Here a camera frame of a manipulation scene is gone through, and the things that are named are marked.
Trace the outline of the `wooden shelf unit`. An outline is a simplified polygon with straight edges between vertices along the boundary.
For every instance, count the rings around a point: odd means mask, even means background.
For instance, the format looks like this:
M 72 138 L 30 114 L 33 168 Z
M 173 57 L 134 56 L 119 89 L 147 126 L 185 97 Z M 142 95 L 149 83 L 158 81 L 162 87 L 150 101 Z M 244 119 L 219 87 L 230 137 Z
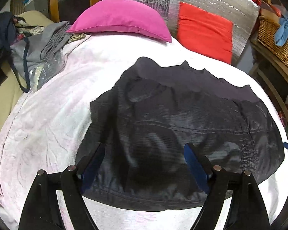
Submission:
M 250 40 L 250 46 L 253 66 L 248 74 L 259 82 L 276 110 L 281 112 L 288 133 L 288 68 L 257 40 Z

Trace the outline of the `red pillow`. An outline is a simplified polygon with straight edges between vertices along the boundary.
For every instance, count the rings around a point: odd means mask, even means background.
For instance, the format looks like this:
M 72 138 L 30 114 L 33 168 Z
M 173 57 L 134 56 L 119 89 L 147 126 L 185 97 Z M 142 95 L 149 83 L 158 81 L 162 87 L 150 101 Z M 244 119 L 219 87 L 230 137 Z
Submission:
M 177 40 L 186 49 L 231 64 L 233 23 L 184 2 L 179 3 Z

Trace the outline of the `pile of mixed clothes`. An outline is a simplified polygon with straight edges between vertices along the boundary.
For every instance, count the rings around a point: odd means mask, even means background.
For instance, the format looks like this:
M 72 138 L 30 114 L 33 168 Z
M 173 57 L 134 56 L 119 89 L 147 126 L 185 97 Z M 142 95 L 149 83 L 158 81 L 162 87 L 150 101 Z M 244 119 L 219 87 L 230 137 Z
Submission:
M 0 13 L 0 85 L 5 81 L 7 75 L 2 71 L 1 66 L 6 61 L 12 69 L 17 82 L 21 84 L 13 59 L 11 46 L 21 40 L 25 42 L 24 53 L 28 53 L 28 38 L 32 35 L 39 34 L 44 30 L 44 26 L 28 25 L 24 18 L 13 15 L 5 11 Z

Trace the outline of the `black quilted puffer jacket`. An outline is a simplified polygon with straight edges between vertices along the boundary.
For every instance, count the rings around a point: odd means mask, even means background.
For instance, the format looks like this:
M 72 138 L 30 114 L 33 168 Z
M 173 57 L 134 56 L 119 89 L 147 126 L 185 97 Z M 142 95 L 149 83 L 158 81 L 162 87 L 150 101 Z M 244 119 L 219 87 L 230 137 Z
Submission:
M 278 127 L 263 101 L 195 70 L 187 62 L 161 67 L 141 57 L 114 87 L 90 103 L 91 124 L 76 160 L 105 145 L 105 157 L 84 196 L 128 210 L 202 206 L 201 191 L 184 158 L 192 143 L 225 170 L 250 170 L 257 183 L 284 160 Z

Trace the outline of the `silver foil headboard panel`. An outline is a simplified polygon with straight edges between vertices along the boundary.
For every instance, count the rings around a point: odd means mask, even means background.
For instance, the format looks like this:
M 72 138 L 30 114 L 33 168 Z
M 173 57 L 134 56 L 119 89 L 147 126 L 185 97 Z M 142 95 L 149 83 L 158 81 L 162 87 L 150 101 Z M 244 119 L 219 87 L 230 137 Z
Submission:
M 163 17 L 172 37 L 177 36 L 179 3 L 185 2 L 233 22 L 232 65 L 237 65 L 259 15 L 251 0 L 134 0 L 144 3 Z

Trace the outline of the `beige bedspread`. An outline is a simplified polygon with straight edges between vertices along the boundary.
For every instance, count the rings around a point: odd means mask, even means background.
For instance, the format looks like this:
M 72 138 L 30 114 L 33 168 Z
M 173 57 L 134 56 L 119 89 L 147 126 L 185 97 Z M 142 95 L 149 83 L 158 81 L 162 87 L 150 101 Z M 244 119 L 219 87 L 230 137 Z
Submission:
M 9 53 L 0 44 L 0 131 L 23 93 L 18 82 L 21 81 L 25 86 L 25 81 L 21 77 L 15 77 L 7 61 L 8 55 Z

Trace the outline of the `white bed cover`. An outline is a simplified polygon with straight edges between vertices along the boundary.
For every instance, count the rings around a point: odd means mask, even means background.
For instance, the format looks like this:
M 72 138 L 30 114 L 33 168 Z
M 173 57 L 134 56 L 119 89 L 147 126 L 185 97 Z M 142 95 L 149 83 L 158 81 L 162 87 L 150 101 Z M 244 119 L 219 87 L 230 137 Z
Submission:
M 172 38 L 160 43 L 136 35 L 88 35 L 67 44 L 65 69 L 37 92 L 23 94 L 0 133 L 0 204 L 18 225 L 29 189 L 37 174 L 63 171 L 75 163 L 78 147 L 91 123 L 89 103 L 110 90 L 139 57 L 161 67 L 185 60 L 232 85 L 250 85 L 272 115 L 283 142 L 287 136 L 264 90 L 243 71 L 194 53 Z M 280 214 L 288 196 L 288 150 L 279 169 L 259 184 L 270 222 Z M 130 211 L 84 198 L 99 229 L 190 229 L 201 208 L 162 212 Z

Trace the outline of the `blue cloth in basket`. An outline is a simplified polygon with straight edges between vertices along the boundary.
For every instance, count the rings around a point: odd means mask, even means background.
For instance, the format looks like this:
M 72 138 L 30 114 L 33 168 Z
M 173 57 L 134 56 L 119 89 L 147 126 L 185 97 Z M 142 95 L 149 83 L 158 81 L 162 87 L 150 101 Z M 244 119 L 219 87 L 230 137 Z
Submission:
M 279 19 L 280 27 L 274 35 L 274 42 L 276 46 L 284 46 L 288 40 L 288 17 L 281 17 Z

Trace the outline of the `grey folded garment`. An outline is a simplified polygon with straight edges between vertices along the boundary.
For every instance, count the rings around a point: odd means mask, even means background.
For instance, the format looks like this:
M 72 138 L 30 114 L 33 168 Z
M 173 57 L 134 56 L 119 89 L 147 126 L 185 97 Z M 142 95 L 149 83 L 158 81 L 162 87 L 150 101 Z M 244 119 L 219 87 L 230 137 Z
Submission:
M 24 79 L 25 84 L 20 84 L 23 92 L 39 90 L 63 70 L 63 47 L 71 37 L 67 33 L 69 27 L 68 21 L 52 23 L 41 33 L 25 36 L 11 45 L 11 68 L 17 78 Z

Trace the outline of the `magenta pillow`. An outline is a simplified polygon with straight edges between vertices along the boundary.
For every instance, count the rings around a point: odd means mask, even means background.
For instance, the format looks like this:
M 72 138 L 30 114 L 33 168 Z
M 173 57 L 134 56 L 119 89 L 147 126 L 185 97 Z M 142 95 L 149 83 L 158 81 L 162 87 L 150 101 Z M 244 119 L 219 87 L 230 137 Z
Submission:
M 136 33 L 172 42 L 161 15 L 153 8 L 132 0 L 102 0 L 86 9 L 68 33 Z

